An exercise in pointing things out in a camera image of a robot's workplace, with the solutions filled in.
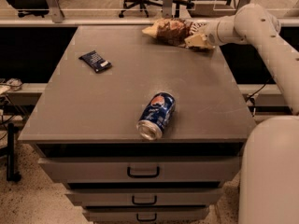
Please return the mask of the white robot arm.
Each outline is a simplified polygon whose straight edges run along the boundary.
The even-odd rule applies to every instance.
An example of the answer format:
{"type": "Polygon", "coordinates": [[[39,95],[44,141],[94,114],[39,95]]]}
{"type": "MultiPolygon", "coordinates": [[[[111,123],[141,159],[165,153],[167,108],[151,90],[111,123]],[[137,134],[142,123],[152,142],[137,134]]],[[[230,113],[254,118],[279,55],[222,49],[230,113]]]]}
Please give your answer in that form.
{"type": "Polygon", "coordinates": [[[245,144],[238,224],[299,224],[299,53],[278,19],[258,4],[219,17],[185,39],[191,47],[251,45],[291,110],[259,123],[245,144]]]}

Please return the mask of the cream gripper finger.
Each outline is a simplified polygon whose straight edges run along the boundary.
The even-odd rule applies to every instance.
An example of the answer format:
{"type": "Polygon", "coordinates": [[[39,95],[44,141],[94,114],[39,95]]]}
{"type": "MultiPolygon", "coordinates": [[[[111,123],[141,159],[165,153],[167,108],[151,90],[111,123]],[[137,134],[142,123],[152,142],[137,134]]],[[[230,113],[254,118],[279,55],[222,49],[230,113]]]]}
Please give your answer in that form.
{"type": "Polygon", "coordinates": [[[188,47],[214,49],[214,47],[208,43],[206,36],[202,33],[196,33],[194,35],[188,36],[185,39],[185,43],[188,47]]]}

